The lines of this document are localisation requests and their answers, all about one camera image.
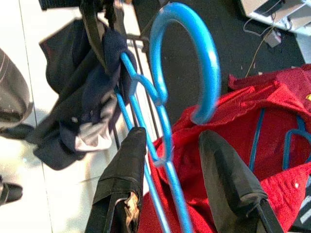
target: white tile floor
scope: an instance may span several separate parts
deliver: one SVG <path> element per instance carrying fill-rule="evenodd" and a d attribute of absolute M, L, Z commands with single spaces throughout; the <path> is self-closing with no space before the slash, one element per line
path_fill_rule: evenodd
<path fill-rule="evenodd" d="M 123 8 L 127 32 L 139 34 L 133 7 L 124 4 Z M 35 107 L 26 122 L 33 126 L 49 113 L 57 99 L 46 81 L 46 59 L 38 44 L 76 17 L 81 17 L 78 9 L 42 12 L 38 0 L 0 0 L 0 48 L 19 68 L 31 91 Z M 128 44 L 135 53 L 132 42 Z M 310 61 L 308 49 L 302 50 L 306 61 Z M 151 79 L 147 58 L 141 49 L 138 51 L 144 74 Z M 141 109 L 149 109 L 141 85 L 137 96 Z M 143 111 L 143 115 L 151 138 L 155 139 L 151 114 Z M 127 134 L 122 117 L 116 127 L 122 140 Z M 64 170 L 54 171 L 34 157 L 32 145 L 0 138 L 0 174 L 5 181 L 18 183 L 24 189 L 21 200 L 0 207 L 0 232 L 84 232 L 98 178 L 117 151 L 113 135 L 112 139 L 110 149 L 90 153 Z"/>

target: black strap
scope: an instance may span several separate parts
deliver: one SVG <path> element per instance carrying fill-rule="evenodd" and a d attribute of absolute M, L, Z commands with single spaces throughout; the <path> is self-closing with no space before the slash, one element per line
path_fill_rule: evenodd
<path fill-rule="evenodd" d="M 260 204 L 256 207 L 256 211 L 267 233 L 283 233 L 284 232 L 268 200 L 266 199 L 260 200 Z"/>
<path fill-rule="evenodd" d="M 105 69 L 105 73 L 109 75 L 110 72 L 108 70 L 104 57 L 97 20 L 97 11 L 95 9 L 94 3 L 92 1 L 83 0 L 81 3 L 81 12 L 89 43 L 94 50 L 97 59 Z"/>
<path fill-rule="evenodd" d="M 106 1 L 106 12 L 105 12 L 105 18 L 108 19 L 109 27 L 111 29 L 114 29 L 114 24 L 117 21 L 116 13 L 113 7 L 114 1 Z"/>

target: black carpet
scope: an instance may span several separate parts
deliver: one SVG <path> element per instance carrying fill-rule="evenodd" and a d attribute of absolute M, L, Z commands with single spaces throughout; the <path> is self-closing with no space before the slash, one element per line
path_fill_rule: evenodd
<path fill-rule="evenodd" d="M 181 0 L 206 23 L 216 44 L 222 71 L 222 94 L 228 90 L 229 74 L 242 78 L 246 75 L 261 38 L 245 33 L 247 21 L 236 0 Z M 134 0 L 140 29 L 142 30 L 159 8 L 157 0 Z M 261 32 L 267 25 L 252 21 L 248 29 Z M 249 75 L 285 69 L 304 64 L 303 57 L 292 33 L 282 31 L 282 44 L 275 48 L 263 44 Z M 166 105 L 171 124 L 182 111 L 197 103 L 199 73 L 197 57 L 187 32 L 178 24 L 170 26 L 164 36 L 162 64 L 169 91 Z"/>

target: clothing tag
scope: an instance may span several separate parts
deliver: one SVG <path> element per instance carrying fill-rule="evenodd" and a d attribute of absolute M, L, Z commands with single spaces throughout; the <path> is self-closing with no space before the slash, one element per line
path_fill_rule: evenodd
<path fill-rule="evenodd" d="M 299 214 L 293 224 L 293 228 L 301 230 L 311 229 L 311 176 L 308 178 L 306 197 L 301 203 Z"/>

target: white cable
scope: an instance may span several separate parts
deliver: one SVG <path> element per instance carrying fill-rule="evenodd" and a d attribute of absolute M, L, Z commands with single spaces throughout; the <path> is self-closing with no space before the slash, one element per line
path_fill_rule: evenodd
<path fill-rule="evenodd" d="M 267 32 L 267 34 L 264 36 L 264 38 L 262 39 L 261 43 L 259 44 L 259 46 L 258 46 L 258 48 L 257 48 L 257 50 L 256 50 L 256 52 L 255 52 L 255 54 L 254 54 L 254 56 L 253 56 L 252 63 L 251 63 L 251 65 L 249 66 L 248 71 L 247 71 L 245 77 L 248 76 L 248 74 L 249 74 L 249 72 L 250 72 L 250 70 L 251 70 L 251 68 L 252 68 L 252 65 L 253 65 L 253 63 L 254 63 L 254 61 L 255 61 L 255 58 L 256 58 L 256 56 L 257 56 L 257 53 L 258 53 L 259 49 L 261 48 L 261 45 L 263 44 L 265 38 L 267 38 L 267 36 L 270 34 L 270 32 L 271 32 L 273 29 L 274 29 L 274 26 Z"/>

